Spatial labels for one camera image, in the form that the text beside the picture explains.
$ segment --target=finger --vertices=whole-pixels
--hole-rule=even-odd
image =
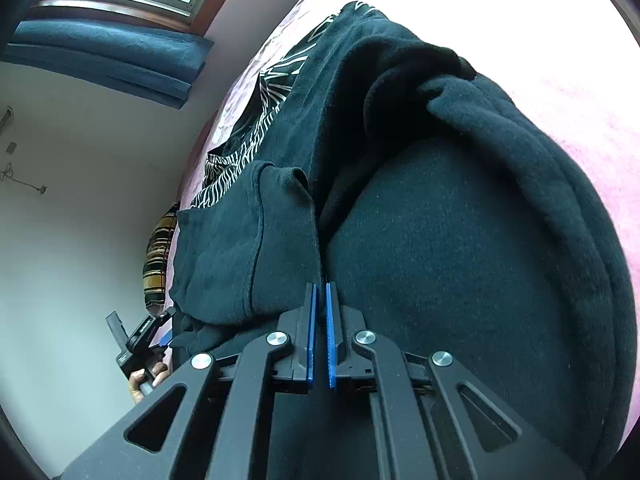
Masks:
[[[139,403],[145,398],[145,395],[140,391],[140,383],[145,379],[145,371],[137,370],[129,376],[129,393],[133,402]]]
[[[164,372],[160,372],[158,374],[158,376],[154,379],[154,382],[153,382],[152,386],[155,388],[156,386],[158,386],[158,384],[160,384],[162,381],[164,381],[170,375],[171,375],[171,372],[169,370],[165,370]]]
[[[166,363],[160,361],[159,363],[156,363],[153,368],[151,368],[151,374],[153,375],[153,377],[157,377],[158,374],[168,369],[169,367],[166,365]]]

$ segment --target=white graphic print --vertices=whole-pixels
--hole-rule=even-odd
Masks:
[[[362,6],[366,6],[368,9],[364,14],[376,10],[363,2],[355,2],[354,10],[358,10]],[[337,14],[327,17],[281,60],[267,69],[260,70],[258,89],[262,110],[258,120],[252,124],[250,131],[244,134],[242,144],[233,153],[225,156],[215,155],[211,152],[207,154],[202,190],[194,197],[191,207],[204,208],[216,204],[238,179],[242,170],[254,160],[264,135],[280,111],[283,102],[287,100],[300,69],[316,46],[318,39],[336,17]],[[241,123],[240,128],[246,127],[244,121],[239,120],[238,123]],[[231,138],[234,134],[238,134],[238,130],[231,133]]]

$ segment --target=bed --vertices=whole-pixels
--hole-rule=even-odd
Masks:
[[[201,189],[207,152],[228,139],[260,70],[351,1],[358,0],[300,0],[273,31],[201,133],[182,180],[181,208]],[[634,290],[640,290],[640,48],[610,0],[359,1],[468,59],[580,165],[613,220]],[[178,226],[167,291],[179,235]],[[171,304],[167,294],[165,307]],[[639,414],[636,371],[624,438]]]

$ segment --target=striped pillow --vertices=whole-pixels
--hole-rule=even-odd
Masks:
[[[178,223],[178,209],[180,209],[180,202],[174,203],[160,219],[151,235],[148,246],[146,246],[146,261],[142,270],[142,279],[145,289],[145,304],[150,310],[164,306],[166,265],[169,259],[171,238],[174,236],[175,226]]]

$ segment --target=black clothing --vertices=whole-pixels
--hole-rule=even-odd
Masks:
[[[218,155],[251,135],[250,116]],[[178,359],[239,351],[306,282],[334,280],[372,330],[452,352],[584,470],[608,463],[634,299],[569,156],[464,59],[361,2],[332,17],[272,118],[217,203],[178,214]],[[269,478],[376,477],[375,460],[353,460],[374,453],[366,403],[322,381],[277,399]]]

